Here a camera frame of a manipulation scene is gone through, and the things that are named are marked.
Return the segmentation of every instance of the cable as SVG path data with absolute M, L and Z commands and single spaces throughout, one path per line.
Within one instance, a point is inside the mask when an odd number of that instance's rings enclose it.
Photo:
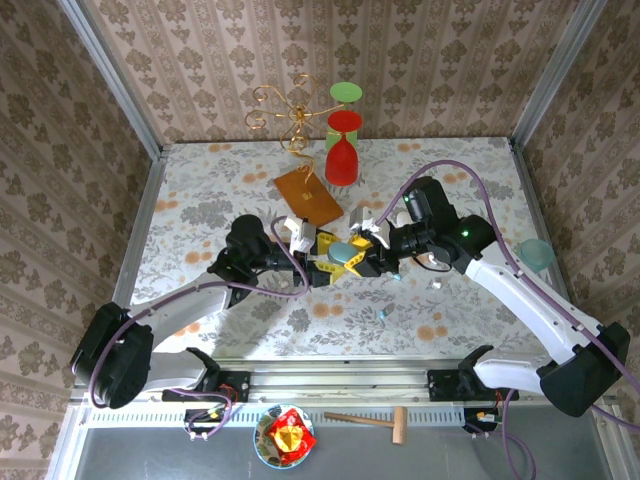
M 511 433 L 506 433 L 504 421 L 505 420 L 504 420 L 504 417 L 503 417 L 502 418 L 502 433 L 485 432 L 485 431 L 480 430 L 478 427 L 476 427 L 475 425 L 470 424 L 470 423 L 467 423 L 466 426 L 471 428 L 472 430 L 475 430 L 476 432 L 478 432 L 479 434 L 482 434 L 482 435 L 485 435 L 485 434 L 490 435 L 490 436 L 501 435 L 503 444 L 505 445 L 505 450 L 507 452 L 509 452 L 509 449 L 508 449 L 508 446 L 507 446 L 507 440 L 511 440 L 512 442 L 518 444 L 520 446 L 520 448 L 522 448 L 522 450 L 524 450 L 524 452 L 527 454 L 527 457 L 529 457 L 529 462 L 531 462 L 531 480 L 535 480 L 535 478 L 538 476 L 538 469 L 536 467 L 536 462 L 535 462 L 535 459 L 533 458 L 533 453 L 531 452 L 531 449 L 527 446 L 526 443 L 524 443 L 524 440 L 522 440 L 520 437 L 517 437 L 517 436 L 515 436 L 515 435 L 513 435 Z M 511 457 L 510 453 L 507 455 L 507 461 L 509 462 L 509 467 L 511 467 L 511 471 L 513 472 L 515 477 L 518 480 L 521 480 L 522 477 L 518 473 L 518 470 L 516 469 L 516 466 L 513 463 L 513 458 Z
M 498 410 L 498 405 L 500 405 L 501 401 L 502 395 L 500 394 L 500 390 L 496 390 L 496 404 L 493 406 L 493 409 L 496 411 L 496 413 L 500 413 L 500 410 Z
M 286 218 L 287 218 L 286 215 L 274 218 L 273 221 L 271 222 L 271 225 L 270 225 L 271 233 L 273 234 L 274 238 L 276 239 L 276 243 L 278 244 L 278 246 L 285 253 L 285 255 L 287 256 L 289 261 L 293 264 L 293 266 L 296 268 L 298 273 L 300 273 L 300 276 L 302 278 L 302 282 L 304 284 L 304 288 L 302 290 L 300 290 L 299 292 L 296 292 L 296 293 L 282 293 L 282 292 L 274 292 L 272 290 L 267 290 L 265 288 L 253 287 L 251 285 L 245 285 L 243 283 L 216 281 L 216 282 L 205 282 L 205 283 L 201 284 L 199 287 L 191 287 L 191 288 L 188 288 L 186 290 L 182 290 L 180 292 L 177 292 L 177 293 L 175 293 L 173 295 L 168 296 L 164 300 L 159 301 L 155 305 L 152 305 L 150 308 L 147 308 L 147 309 L 141 311 L 137 315 L 131 317 L 129 320 L 124 322 L 122 324 L 122 326 L 116 331 L 116 333 L 113 334 L 113 337 L 111 337 L 109 339 L 109 341 L 105 345 L 104 349 L 102 350 L 102 353 L 98 357 L 98 360 L 96 361 L 96 365 L 93 368 L 93 372 L 91 373 L 91 378 L 89 379 L 89 388 L 88 388 L 88 390 L 89 390 L 89 400 L 91 401 L 91 404 L 95 408 L 99 408 L 99 409 L 107 408 L 106 405 L 99 404 L 98 402 L 96 402 L 96 395 L 95 395 L 96 381 L 98 379 L 98 375 L 100 374 L 100 370 L 104 366 L 104 362 L 107 359 L 107 355 L 109 355 L 109 352 L 111 351 L 113 346 L 116 344 L 116 342 L 129 329 L 129 327 L 131 327 L 133 324 L 135 324 L 138 320 L 140 320 L 141 318 L 146 317 L 147 315 L 149 315 L 152 312 L 155 312 L 155 311 L 165 307 L 166 305 L 170 304 L 171 302 L 173 302 L 173 301 L 175 301 L 175 300 L 177 300 L 179 298 L 182 298 L 185 295 L 189 295 L 191 293 L 195 293 L 195 292 L 198 292 L 198 291 L 201 291 L 201 290 L 204 290 L 204 289 L 207 289 L 207 288 L 212 288 L 212 287 L 240 288 L 240 289 L 243 289 L 243 290 L 249 290 L 249 291 L 252 291 L 252 292 L 263 293 L 263 294 L 266 294 L 266 295 L 272 295 L 274 297 L 281 297 L 281 298 L 299 298 L 299 297 L 303 296 L 305 293 L 307 293 L 309 291 L 310 284 L 309 284 L 309 279 L 307 278 L 306 273 L 304 272 L 304 270 L 302 269 L 302 267 L 300 266 L 298 261 L 294 258 L 294 256 L 291 255 L 291 253 L 289 253 L 289 249 L 283 243 L 282 239 L 280 238 L 280 235 L 278 235 L 278 232 L 276 232 L 276 228 L 275 228 L 276 223 L 279 223 L 279 222 L 285 220 Z
M 240 397 L 238 395 L 238 391 L 232 386 L 227 385 L 226 383 L 220 384 L 220 390 L 222 390 L 224 392 L 224 395 L 227 395 L 228 397 L 231 397 L 230 394 L 233 394 L 233 403 L 236 403 Z
M 603 409 L 601 409 L 600 407 L 593 405 L 591 407 L 591 409 L 596 412 L 598 415 L 602 415 L 605 418 L 608 418 L 609 420 L 611 420 L 614 423 L 617 423 L 618 425 L 620 425 L 621 427 L 624 427 L 628 430 L 631 430 L 633 433 L 640 433 L 640 426 L 638 425 L 634 425 L 633 423 L 628 423 L 625 422 L 624 420 L 616 417 L 615 415 L 611 415 L 609 412 L 605 412 Z
M 424 268 L 425 270 L 428 270 L 429 272 L 447 273 L 451 271 L 451 265 L 449 265 L 448 269 L 431 268 L 431 267 L 427 267 L 424 263 L 422 263 L 418 259 L 418 257 L 411 257 L 411 258 L 413 259 L 414 262 L 418 264 L 418 266 Z
M 220 430 L 224 426 L 224 424 L 227 423 L 231 418 L 232 403 L 231 403 L 231 399 L 226 395 L 222 395 L 221 393 L 213 393 L 213 392 L 194 392 L 192 390 L 184 390 L 182 388 L 169 388 L 168 390 L 173 393 L 177 393 L 179 395 L 187 395 L 189 397 L 216 397 L 216 398 L 221 398 L 222 400 L 225 401 L 226 405 L 225 405 L 224 415 L 222 416 L 222 420 L 220 420 L 218 425 L 216 425 L 209 432 L 207 432 L 207 437 L 210 437 L 211 435 L 215 435 L 218 432 L 218 430 Z M 193 424 L 198 420 L 202 420 L 203 418 L 204 418 L 204 415 L 192 416 L 189 419 L 187 424 L 187 432 L 189 434 L 192 434 Z
M 473 169 L 471 169 L 464 163 L 458 162 L 456 160 L 437 160 L 435 162 L 431 162 L 428 165 L 425 165 L 424 167 L 418 169 L 418 171 L 413 175 L 411 175 L 411 177 L 409 177 L 409 180 L 407 180 L 404 183 L 404 185 L 402 185 L 402 187 L 400 188 L 396 196 L 393 197 L 393 199 L 391 200 L 391 203 L 389 203 L 389 206 L 387 207 L 387 209 L 383 212 L 380 218 L 376 220 L 376 225 L 379 226 L 385 220 L 385 218 L 387 218 L 387 216 L 391 213 L 391 211 L 395 207 L 396 203 L 398 203 L 398 201 L 404 194 L 405 190 L 409 188 L 409 186 L 413 183 L 414 180 L 416 180 L 420 175 L 422 175 L 427 170 L 437 167 L 439 165 L 453 165 L 454 167 L 461 168 L 462 170 L 467 172 L 469 175 L 471 175 L 471 177 L 474 179 L 476 185 L 480 190 L 480 195 L 482 196 L 482 200 L 484 201 L 484 204 L 487 209 L 487 216 L 489 217 L 489 222 L 491 223 L 491 226 L 496 236 L 496 241 L 498 242 L 498 245 L 500 247 L 500 250 L 502 251 L 502 254 L 505 256 L 507 263 L 509 263 L 509 266 L 511 266 L 514 273 L 520 272 L 520 266 L 518 265 L 517 261 L 513 258 L 513 255 L 511 255 L 511 252 L 509 251 L 509 248 L 507 247 L 504 241 L 504 238 L 502 238 L 502 233 L 498 228 L 498 223 L 493 214 L 493 209 L 491 208 L 491 202 L 489 201 L 489 194 L 487 193 L 487 189 L 485 188 L 484 183 L 482 182 L 482 179 L 478 176 L 478 174 Z M 587 328 L 585 328 L 584 325 L 582 325 L 582 323 L 580 323 L 580 321 L 577 318 L 575 318 L 570 312 L 568 312 L 565 308 L 563 308 L 562 305 L 556 302 L 549 294 L 547 294 L 547 292 L 542 290 L 526 274 L 520 273 L 518 275 L 518 278 L 520 278 L 540 298 L 546 301 L 547 304 L 549 304 L 555 311 L 557 311 L 560 315 L 562 315 L 562 317 L 565 320 L 567 320 L 567 322 L 569 322 L 580 333 L 582 333 L 585 337 L 587 337 L 587 340 L 589 340 L 596 347 L 598 347 L 598 349 L 607 357 L 607 359 L 609 359 L 609 361 L 611 361 L 611 363 L 618 369 L 618 371 L 620 371 L 620 373 L 625 377 L 625 379 L 631 384 L 631 386 L 634 388 L 636 393 L 640 395 L 640 382 L 638 381 L 638 379 L 636 379 L 631 374 L 631 372 L 622 364 L 622 362 L 620 362 L 620 360 L 618 360 L 616 356 L 613 353 L 611 353 L 609 349 L 600 340 L 598 340 L 598 338 L 593 333 L 591 333 Z M 594 410 L 597 413 L 601 413 L 602 411 L 601 409 L 598 409 L 598 408 Z M 631 424 L 625 422 L 622 419 L 612 416 L 610 420 L 622 427 L 629 428 L 630 430 L 636 431 L 635 429 L 630 428 Z
M 504 447 L 504 452 L 507 455 L 507 461 L 509 462 L 509 467 L 511 467 L 511 471 L 513 472 L 513 475 L 518 480 L 521 480 L 522 477 L 520 476 L 520 474 L 518 473 L 518 470 L 513 464 L 513 458 L 511 457 L 511 452 L 509 451 L 509 442 L 507 442 L 507 439 L 509 437 L 509 433 L 507 432 L 509 402 L 511 401 L 511 397 L 513 397 L 514 393 L 515 393 L 515 390 L 513 389 L 509 390 L 509 393 L 507 394 L 507 398 L 504 399 L 504 407 L 502 409 L 502 446 Z M 533 474 L 531 477 L 532 480 L 535 477 L 536 477 L 536 470 L 535 470 L 535 464 L 534 464 Z

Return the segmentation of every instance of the table surface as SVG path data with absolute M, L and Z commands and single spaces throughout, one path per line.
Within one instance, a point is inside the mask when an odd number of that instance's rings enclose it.
M 324 142 L 307 150 L 324 181 Z M 399 187 L 421 166 L 449 158 L 479 173 L 496 218 L 514 249 L 536 230 L 513 156 L 504 138 L 360 140 L 360 176 L 349 187 L 329 186 L 346 214 L 324 228 L 348 238 L 348 212 L 368 205 L 382 213 Z M 290 211 L 273 179 L 297 159 L 277 142 L 186 144 L 170 152 L 156 203 L 133 303 L 158 297 L 197 277 L 224 248 L 231 222 L 251 213 L 268 224 Z M 431 172 L 460 216 L 485 216 L 467 173 L 453 167 Z M 391 218 L 395 219 L 394 210 Z M 493 295 L 457 272 L 401 264 L 402 280 L 360 279 L 345 274 L 331 287 L 296 300 L 251 294 L 241 304 L 210 315 L 165 341 L 159 351 L 195 346 L 214 358 L 265 359 L 307 356 L 403 355 L 463 358 L 482 344 L 540 351 L 529 330 Z M 440 282 L 441 288 L 434 288 Z M 291 274 L 267 273 L 260 283 L 294 291 Z M 378 314 L 386 309 L 388 317 Z

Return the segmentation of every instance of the wooden hammer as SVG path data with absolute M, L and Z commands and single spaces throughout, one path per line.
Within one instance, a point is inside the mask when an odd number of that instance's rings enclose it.
M 325 412 L 324 418 L 332 420 L 342 420 L 344 422 L 364 423 L 366 425 L 381 425 L 393 429 L 392 439 L 396 445 L 404 445 L 407 441 L 407 418 L 409 414 L 407 407 L 396 407 L 393 413 L 393 422 L 386 420 L 376 420 L 374 418 L 357 417 L 355 415 L 344 415 L 342 413 Z

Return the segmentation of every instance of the small plate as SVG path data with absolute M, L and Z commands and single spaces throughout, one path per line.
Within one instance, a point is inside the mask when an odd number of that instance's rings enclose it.
M 302 418 L 304 425 L 309 429 L 311 435 L 313 435 L 313 424 L 311 423 L 311 419 L 309 415 L 307 415 L 302 409 L 296 407 L 295 405 L 289 404 L 280 404 L 274 405 L 269 410 L 262 414 L 260 420 L 256 424 L 256 428 L 253 434 L 253 446 L 256 449 L 256 453 L 260 460 L 262 460 L 266 465 L 271 468 L 275 468 L 277 470 L 288 470 L 289 468 L 293 468 L 296 465 L 302 463 L 302 461 L 307 458 L 309 452 L 302 457 L 296 460 L 293 463 L 288 465 L 282 465 L 280 463 L 280 455 L 278 453 L 278 449 L 274 445 L 273 441 L 269 436 L 267 436 L 267 431 L 269 431 L 269 427 L 271 424 L 278 418 L 282 413 L 288 412 L 291 409 L 294 409 Z

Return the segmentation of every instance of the red packet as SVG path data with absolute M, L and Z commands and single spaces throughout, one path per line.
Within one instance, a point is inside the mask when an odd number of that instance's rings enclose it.
M 289 465 L 304 457 L 316 443 L 316 439 L 295 408 L 281 414 L 271 424 L 267 435 L 278 449 L 283 465 Z

